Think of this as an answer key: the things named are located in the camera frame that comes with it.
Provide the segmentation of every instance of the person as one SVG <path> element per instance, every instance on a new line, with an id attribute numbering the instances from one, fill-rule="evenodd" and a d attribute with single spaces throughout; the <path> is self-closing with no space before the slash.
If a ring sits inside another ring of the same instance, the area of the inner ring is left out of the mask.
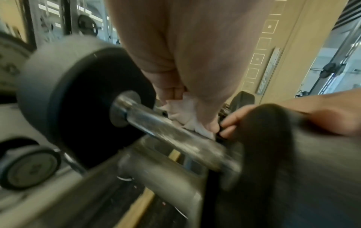
<path id="1" fill-rule="evenodd" d="M 180 100 L 189 91 L 199 100 L 203 126 L 219 131 L 217 115 L 238 88 L 273 0 L 105 0 L 118 35 L 133 61 L 152 82 L 159 99 Z M 318 125 L 353 134 L 360 125 L 360 90 L 311 96 L 280 105 L 309 113 Z M 229 137 L 255 106 L 226 118 Z"/>

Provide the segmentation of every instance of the white cloth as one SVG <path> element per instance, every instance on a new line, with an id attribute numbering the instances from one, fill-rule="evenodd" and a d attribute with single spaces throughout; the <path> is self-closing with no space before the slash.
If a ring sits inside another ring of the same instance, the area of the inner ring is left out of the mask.
<path id="1" fill-rule="evenodd" d="M 168 100 L 167 104 L 162 106 L 161 109 L 167 111 L 168 118 L 172 120 L 175 126 L 195 131 L 198 134 L 215 140 L 215 134 L 204 128 L 197 119 L 197 102 L 197 98 L 189 92 L 185 92 L 183 93 L 182 100 Z"/>

